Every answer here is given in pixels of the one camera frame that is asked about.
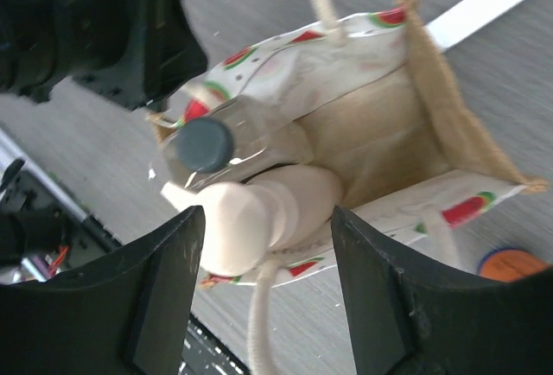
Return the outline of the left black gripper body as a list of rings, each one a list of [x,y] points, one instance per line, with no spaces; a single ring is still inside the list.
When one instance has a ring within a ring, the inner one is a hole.
[[[1,0],[1,90],[37,104],[65,78],[134,111],[207,69],[181,0]]]

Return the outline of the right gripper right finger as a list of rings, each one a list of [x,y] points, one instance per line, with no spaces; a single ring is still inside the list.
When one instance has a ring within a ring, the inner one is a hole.
[[[485,279],[341,207],[331,230],[357,373],[551,373],[551,270]]]

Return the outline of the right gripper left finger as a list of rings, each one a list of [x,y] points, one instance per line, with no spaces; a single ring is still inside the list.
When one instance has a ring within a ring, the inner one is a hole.
[[[176,374],[205,231],[190,207],[44,283],[1,288],[4,374]]]

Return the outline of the orange bottle blue cap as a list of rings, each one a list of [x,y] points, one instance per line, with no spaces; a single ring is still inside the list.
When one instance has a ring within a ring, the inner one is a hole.
[[[502,248],[487,253],[477,275],[503,283],[514,282],[548,269],[550,265],[528,251]]]

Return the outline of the beige pump dispenser bottle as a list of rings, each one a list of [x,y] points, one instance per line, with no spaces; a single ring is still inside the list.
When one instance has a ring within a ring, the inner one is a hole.
[[[259,266],[268,253],[290,248],[318,231],[343,191],[338,175],[328,169],[289,165],[246,184],[222,181],[199,192],[168,181],[161,195],[179,211],[203,208],[200,267],[235,277]]]

